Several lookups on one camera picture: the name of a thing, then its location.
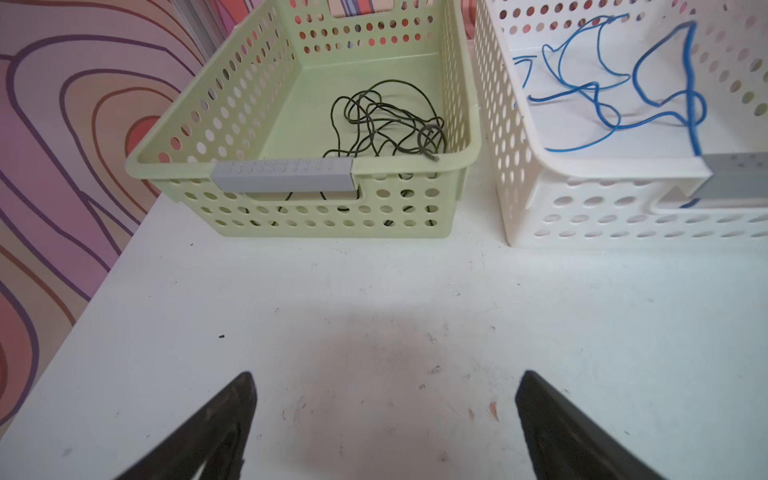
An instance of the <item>basket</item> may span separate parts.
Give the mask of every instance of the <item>basket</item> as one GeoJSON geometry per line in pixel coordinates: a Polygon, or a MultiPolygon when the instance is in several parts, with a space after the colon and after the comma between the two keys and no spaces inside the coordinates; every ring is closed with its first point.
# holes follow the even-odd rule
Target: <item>basket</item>
{"type": "MultiPolygon", "coordinates": [[[[767,3],[746,0],[479,2],[479,92],[509,244],[767,245],[768,195],[740,193],[750,181],[764,193],[768,186],[768,157],[760,153],[768,151],[766,11],[767,3]],[[535,59],[524,89],[528,67],[515,66],[513,58],[540,60],[543,44],[558,47],[590,19],[623,14],[628,18],[607,26],[602,39],[603,58],[616,71],[632,72],[649,47],[682,22],[697,20],[691,50],[696,90],[709,104],[709,117],[698,128],[701,157],[693,155],[687,129],[655,122],[577,152],[545,150],[586,144],[602,125],[592,105],[577,95],[532,104],[529,95],[564,88],[535,59]],[[713,190],[720,192],[698,201],[713,190]]],[[[672,84],[683,83],[683,37],[649,57],[641,71],[646,91],[663,98],[674,91],[672,84]]],[[[570,63],[564,61],[564,69],[580,80],[597,64],[591,41],[574,45],[570,63]]],[[[622,111],[635,108],[633,101],[626,94],[611,100],[622,111]]]]}
{"type": "MultiPolygon", "coordinates": [[[[398,95],[401,105],[423,104],[415,93],[381,92],[398,95]]],[[[356,131],[341,130],[342,145],[351,143],[356,131]]],[[[266,0],[154,125],[126,168],[224,236],[446,237],[480,151],[479,132],[457,2],[408,0],[390,12],[334,18],[324,0],[266,0]],[[421,88],[444,117],[447,150],[438,161],[356,157],[351,196],[224,192],[211,180],[218,161],[319,158],[336,147],[333,101],[387,78],[421,88]]]]}

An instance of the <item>colorful wall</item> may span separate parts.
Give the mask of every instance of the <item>colorful wall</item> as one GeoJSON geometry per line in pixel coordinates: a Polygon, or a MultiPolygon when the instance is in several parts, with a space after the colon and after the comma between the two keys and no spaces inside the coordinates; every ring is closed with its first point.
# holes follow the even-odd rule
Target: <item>colorful wall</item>
{"type": "MultiPolygon", "coordinates": [[[[250,0],[222,0],[229,29],[250,0]]],[[[203,65],[169,0],[0,3],[0,435],[149,211],[127,153],[203,65]]]]}

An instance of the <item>basket bottom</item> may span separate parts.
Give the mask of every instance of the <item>basket bottom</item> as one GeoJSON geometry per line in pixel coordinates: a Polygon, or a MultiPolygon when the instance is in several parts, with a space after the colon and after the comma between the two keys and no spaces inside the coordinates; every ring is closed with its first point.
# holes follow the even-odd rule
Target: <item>basket bottom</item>
{"type": "MultiPolygon", "coordinates": [[[[413,83],[429,97],[437,113],[442,114],[442,66],[437,54],[305,67],[293,84],[259,158],[322,157],[337,147],[330,123],[333,102],[341,95],[351,96],[388,79],[413,83]]],[[[385,84],[377,91],[389,103],[407,108],[420,117],[431,117],[423,98],[406,85],[385,84]]],[[[356,127],[343,118],[345,103],[340,101],[334,114],[342,149],[349,148],[357,137],[356,127]]]]}

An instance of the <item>blue wire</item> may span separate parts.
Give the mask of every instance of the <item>blue wire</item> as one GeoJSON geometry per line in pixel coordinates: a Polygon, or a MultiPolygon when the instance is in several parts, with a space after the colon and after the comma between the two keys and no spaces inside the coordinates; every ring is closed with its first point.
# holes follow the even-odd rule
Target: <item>blue wire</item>
{"type": "MultiPolygon", "coordinates": [[[[646,51],[641,56],[640,60],[638,60],[637,63],[635,64],[634,69],[632,71],[632,74],[622,74],[622,73],[618,73],[616,71],[613,71],[612,69],[610,69],[605,64],[605,61],[603,60],[601,49],[600,49],[600,42],[601,42],[602,31],[603,31],[603,28],[605,27],[605,25],[609,25],[609,24],[617,21],[620,18],[628,18],[628,17],[629,17],[629,14],[624,14],[624,15],[619,15],[619,16],[599,15],[599,16],[591,19],[589,22],[586,22],[581,27],[579,27],[579,29],[577,31],[575,31],[568,38],[568,40],[566,40],[559,47],[553,48],[549,44],[543,45],[541,47],[541,56],[544,59],[544,63],[546,65],[547,69],[550,71],[552,76],[554,76],[560,82],[560,84],[564,85],[565,87],[569,87],[569,90],[561,92],[559,94],[550,95],[549,97],[546,97],[546,98],[533,98],[532,96],[529,95],[528,96],[528,100],[532,101],[534,103],[542,103],[542,102],[550,101],[550,100],[553,100],[555,98],[563,97],[563,96],[566,96],[566,95],[570,95],[570,94],[574,94],[574,93],[579,93],[581,96],[587,98],[594,105],[595,113],[600,118],[600,121],[603,122],[603,124],[606,127],[611,129],[611,131],[609,131],[602,138],[599,138],[596,141],[592,141],[592,142],[590,142],[590,143],[588,143],[586,145],[581,145],[580,147],[565,148],[565,149],[547,148],[547,150],[548,151],[552,151],[552,152],[570,152],[570,151],[581,150],[583,148],[591,147],[591,146],[593,146],[595,144],[598,144],[598,143],[602,142],[606,138],[610,137],[616,131],[628,130],[630,128],[640,127],[641,125],[645,125],[647,123],[650,123],[650,122],[652,122],[654,120],[657,120],[659,118],[662,118],[662,117],[673,117],[676,120],[678,120],[682,125],[684,125],[684,126],[686,126],[688,128],[688,135],[689,135],[689,138],[690,138],[691,146],[692,146],[692,148],[694,150],[694,154],[696,154],[697,156],[701,155],[701,149],[700,149],[700,144],[699,144],[698,135],[697,135],[697,131],[696,131],[696,126],[701,124],[701,122],[703,122],[707,118],[707,102],[704,99],[702,94],[700,94],[699,92],[694,90],[694,87],[695,87],[695,74],[694,74],[693,65],[690,63],[690,50],[691,50],[691,46],[693,44],[693,39],[694,39],[694,35],[695,35],[695,32],[696,32],[697,23],[696,22],[684,22],[684,23],[678,25],[677,27],[675,27],[675,29],[673,29],[667,36],[662,38],[658,43],[656,43],[653,47],[651,47],[648,51],[646,51]],[[593,22],[595,22],[595,21],[597,21],[598,23],[596,25],[592,25],[593,22]],[[619,81],[616,84],[609,85],[607,87],[601,87],[600,84],[597,83],[596,81],[591,81],[591,82],[588,82],[588,83],[583,84],[583,85],[570,84],[570,83],[568,83],[564,79],[563,74],[562,74],[562,62],[563,62],[563,57],[565,56],[565,52],[568,49],[568,46],[570,45],[570,43],[574,40],[574,38],[577,35],[585,32],[585,31],[592,30],[594,28],[598,29],[597,50],[598,50],[598,60],[599,60],[600,64],[605,69],[605,71],[607,71],[608,73],[612,74],[613,76],[622,77],[623,80],[619,81]],[[667,97],[666,99],[664,99],[661,102],[653,101],[653,100],[651,100],[645,94],[644,90],[642,89],[642,87],[640,86],[640,84],[639,84],[639,82],[637,80],[638,70],[640,69],[640,66],[642,65],[643,61],[645,61],[645,59],[648,56],[650,56],[654,51],[656,51],[661,45],[663,45],[664,43],[666,43],[667,41],[672,39],[672,37],[674,37],[676,33],[678,33],[680,30],[683,30],[685,28],[688,29],[688,32],[687,32],[687,35],[686,35],[686,39],[685,39],[685,43],[684,43],[684,49],[683,49],[683,66],[684,66],[684,70],[685,70],[685,73],[686,73],[686,88],[684,90],[681,90],[681,91],[673,93],[672,95],[670,95],[669,97],[667,97]],[[549,64],[549,61],[548,61],[547,56],[545,54],[545,50],[549,50],[551,53],[555,53],[557,51],[562,50],[562,52],[560,53],[560,58],[558,59],[558,69],[557,69],[557,72],[555,72],[554,69],[552,68],[552,66],[549,64]],[[598,100],[598,97],[599,97],[600,91],[610,90],[612,88],[616,88],[616,87],[618,87],[618,86],[628,82],[629,80],[632,80],[632,85],[634,86],[635,90],[640,95],[642,100],[646,104],[649,104],[649,105],[651,105],[653,107],[656,107],[656,108],[661,108],[665,104],[667,104],[670,101],[672,101],[673,99],[675,99],[675,98],[679,97],[680,95],[684,94],[686,96],[687,118],[683,118],[682,115],[678,114],[675,111],[665,111],[665,112],[662,112],[662,113],[659,113],[659,114],[655,114],[655,115],[653,115],[653,116],[651,116],[649,118],[646,118],[644,120],[635,122],[633,124],[621,124],[621,114],[619,113],[619,111],[616,108],[614,108],[613,106],[609,105],[609,104],[605,104],[605,103],[600,102],[598,100]],[[697,99],[698,99],[698,101],[701,104],[701,116],[700,116],[700,118],[698,120],[696,119],[696,100],[697,99]],[[616,115],[617,120],[616,120],[615,123],[611,123],[603,115],[603,111],[602,111],[603,108],[607,108],[607,109],[611,110],[616,115]]],[[[515,65],[518,65],[518,64],[522,63],[523,61],[530,62],[530,65],[529,65],[529,68],[528,68],[528,75],[525,78],[525,82],[523,84],[523,88],[525,88],[525,85],[528,83],[528,79],[531,76],[531,70],[533,68],[533,60],[532,60],[533,58],[536,58],[536,56],[535,55],[523,55],[523,56],[520,56],[520,57],[513,58],[513,60],[519,60],[519,61],[515,62],[515,65]]]]}

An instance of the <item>tabletop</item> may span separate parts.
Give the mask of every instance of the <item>tabletop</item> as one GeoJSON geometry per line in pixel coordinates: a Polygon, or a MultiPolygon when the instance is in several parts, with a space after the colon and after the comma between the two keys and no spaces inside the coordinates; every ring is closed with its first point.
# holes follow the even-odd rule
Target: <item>tabletop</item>
{"type": "Polygon", "coordinates": [[[223,238],[161,197],[0,478],[113,478],[250,370],[242,478],[530,480],[526,369],[670,480],[758,478],[767,284],[766,256],[512,249],[485,156],[444,240],[223,238]]]}

